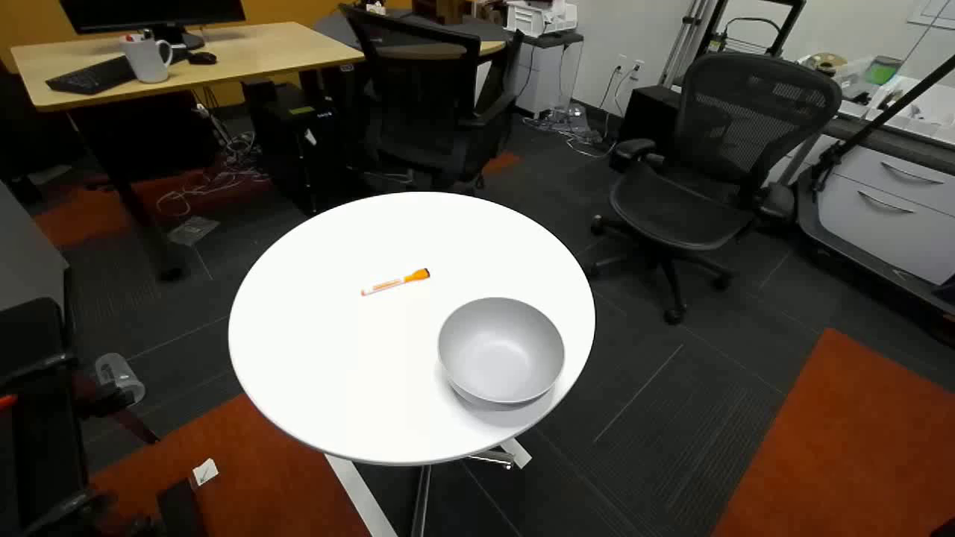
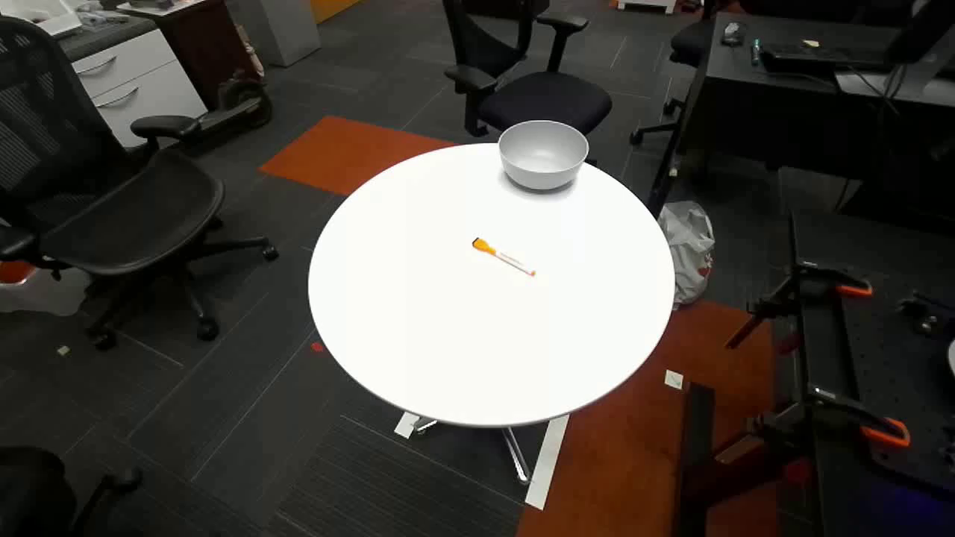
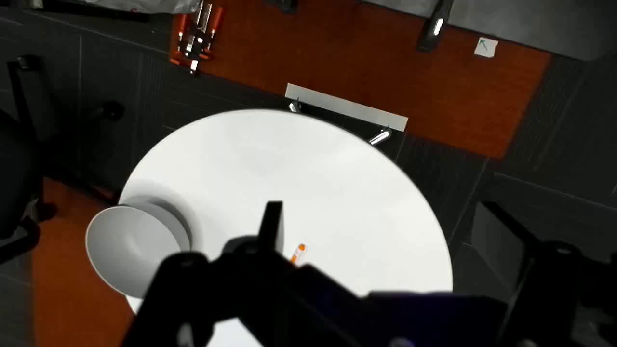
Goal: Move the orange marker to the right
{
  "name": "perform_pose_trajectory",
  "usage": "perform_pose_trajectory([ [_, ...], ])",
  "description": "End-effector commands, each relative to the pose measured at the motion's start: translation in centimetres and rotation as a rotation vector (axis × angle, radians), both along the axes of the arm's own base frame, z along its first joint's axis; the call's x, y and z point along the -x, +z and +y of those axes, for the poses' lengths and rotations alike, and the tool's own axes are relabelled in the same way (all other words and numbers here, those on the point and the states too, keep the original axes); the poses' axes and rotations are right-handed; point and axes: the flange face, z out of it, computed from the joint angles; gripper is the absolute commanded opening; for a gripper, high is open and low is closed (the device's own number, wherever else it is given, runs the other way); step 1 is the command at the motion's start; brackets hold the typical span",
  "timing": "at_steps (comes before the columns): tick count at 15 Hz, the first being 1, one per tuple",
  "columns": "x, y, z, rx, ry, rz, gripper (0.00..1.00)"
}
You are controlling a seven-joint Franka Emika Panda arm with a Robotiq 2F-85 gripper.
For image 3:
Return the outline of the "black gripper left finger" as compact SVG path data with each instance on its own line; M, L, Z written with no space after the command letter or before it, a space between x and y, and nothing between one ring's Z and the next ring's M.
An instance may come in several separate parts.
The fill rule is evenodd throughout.
M205 347L213 319L203 309L207 259L176 253L155 271L121 347Z

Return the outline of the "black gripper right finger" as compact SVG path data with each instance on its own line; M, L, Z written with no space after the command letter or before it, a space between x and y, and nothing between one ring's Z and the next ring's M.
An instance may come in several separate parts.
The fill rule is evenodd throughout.
M267 252L279 252L282 248L282 203L269 201L263 209L263 217L257 230L257 246Z

